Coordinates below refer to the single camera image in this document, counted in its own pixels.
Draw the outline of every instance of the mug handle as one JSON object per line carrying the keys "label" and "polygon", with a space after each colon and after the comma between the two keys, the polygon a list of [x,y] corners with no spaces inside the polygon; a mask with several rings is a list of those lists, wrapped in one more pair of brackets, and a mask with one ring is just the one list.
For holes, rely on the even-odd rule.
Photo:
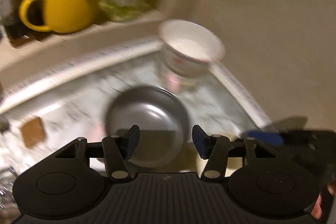
{"label": "mug handle", "polygon": [[24,25],[32,30],[39,31],[39,32],[50,32],[51,28],[47,25],[37,26],[29,22],[28,19],[28,8],[32,2],[36,0],[23,0],[19,7],[19,17]]}

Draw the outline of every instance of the metal screw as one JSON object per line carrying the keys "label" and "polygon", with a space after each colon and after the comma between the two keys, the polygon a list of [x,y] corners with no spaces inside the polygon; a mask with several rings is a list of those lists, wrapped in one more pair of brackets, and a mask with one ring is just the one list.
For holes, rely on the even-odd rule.
{"label": "metal screw", "polygon": [[208,179],[216,179],[219,178],[221,173],[219,173],[216,170],[208,170],[204,172],[204,176],[207,177]]}
{"label": "metal screw", "polygon": [[308,146],[309,146],[310,149],[312,149],[312,150],[316,150],[315,145],[313,145],[312,143],[309,143]]}
{"label": "metal screw", "polygon": [[115,179],[125,179],[127,177],[128,177],[128,173],[126,171],[118,170],[112,173],[112,178],[115,178]]}

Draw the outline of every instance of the finger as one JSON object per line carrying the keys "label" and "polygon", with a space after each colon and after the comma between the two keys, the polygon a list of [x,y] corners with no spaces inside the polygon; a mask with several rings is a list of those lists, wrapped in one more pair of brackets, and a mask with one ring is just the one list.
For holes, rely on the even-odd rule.
{"label": "finger", "polygon": [[328,191],[331,195],[335,195],[335,193],[336,193],[336,182],[329,184],[327,186],[327,188],[328,188]]}
{"label": "finger", "polygon": [[322,209],[320,207],[320,205],[315,204],[312,212],[311,212],[311,216],[315,219],[319,219],[322,216]]}
{"label": "finger", "polygon": [[315,204],[321,206],[321,202],[322,202],[322,197],[321,197],[321,195],[319,195]]}

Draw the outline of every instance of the black device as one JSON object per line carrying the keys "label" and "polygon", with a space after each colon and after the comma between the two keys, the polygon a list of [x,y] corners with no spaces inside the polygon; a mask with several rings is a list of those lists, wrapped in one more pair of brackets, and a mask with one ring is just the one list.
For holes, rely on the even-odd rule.
{"label": "black device", "polygon": [[[77,138],[16,179],[13,195],[22,216],[15,223],[316,223],[310,212],[321,185],[289,159],[293,153],[253,137],[230,142],[208,136],[198,125],[192,137],[200,157],[209,159],[200,178],[131,177],[124,161],[138,144],[138,126],[99,143]],[[89,167],[93,157],[104,158],[107,177]],[[245,164],[225,178],[228,157],[242,157]]]}

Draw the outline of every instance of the cream wall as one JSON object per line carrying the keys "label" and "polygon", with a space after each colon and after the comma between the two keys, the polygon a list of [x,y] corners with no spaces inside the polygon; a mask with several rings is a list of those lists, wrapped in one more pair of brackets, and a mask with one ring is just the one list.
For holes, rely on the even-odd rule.
{"label": "cream wall", "polygon": [[224,64],[273,121],[336,130],[336,0],[190,2],[184,18],[223,40]]}

